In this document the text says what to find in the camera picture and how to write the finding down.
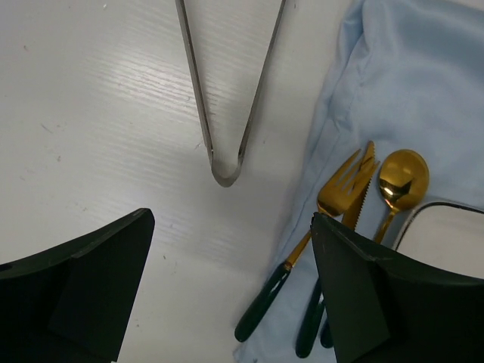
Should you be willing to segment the steel kitchen tongs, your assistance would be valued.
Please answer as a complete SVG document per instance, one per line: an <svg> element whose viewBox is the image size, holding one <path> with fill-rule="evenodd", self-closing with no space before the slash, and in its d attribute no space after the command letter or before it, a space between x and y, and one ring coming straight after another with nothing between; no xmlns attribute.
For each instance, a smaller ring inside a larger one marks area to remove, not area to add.
<svg viewBox="0 0 484 363"><path fill-rule="evenodd" d="M284 1L177 1L210 172L239 178L282 23Z"/></svg>

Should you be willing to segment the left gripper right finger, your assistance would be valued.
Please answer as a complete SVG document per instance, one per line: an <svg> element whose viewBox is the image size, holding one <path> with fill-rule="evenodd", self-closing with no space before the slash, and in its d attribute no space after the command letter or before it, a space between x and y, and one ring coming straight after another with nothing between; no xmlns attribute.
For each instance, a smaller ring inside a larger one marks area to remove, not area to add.
<svg viewBox="0 0 484 363"><path fill-rule="evenodd" d="M316 213L312 245L338 362L481 362L483 282Z"/></svg>

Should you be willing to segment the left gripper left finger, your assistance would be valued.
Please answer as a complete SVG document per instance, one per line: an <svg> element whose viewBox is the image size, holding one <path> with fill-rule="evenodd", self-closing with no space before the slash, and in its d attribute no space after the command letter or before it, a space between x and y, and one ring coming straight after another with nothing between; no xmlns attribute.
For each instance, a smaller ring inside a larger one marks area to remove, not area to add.
<svg viewBox="0 0 484 363"><path fill-rule="evenodd" d="M1 265L3 362L115 362L154 233L148 208Z"/></svg>

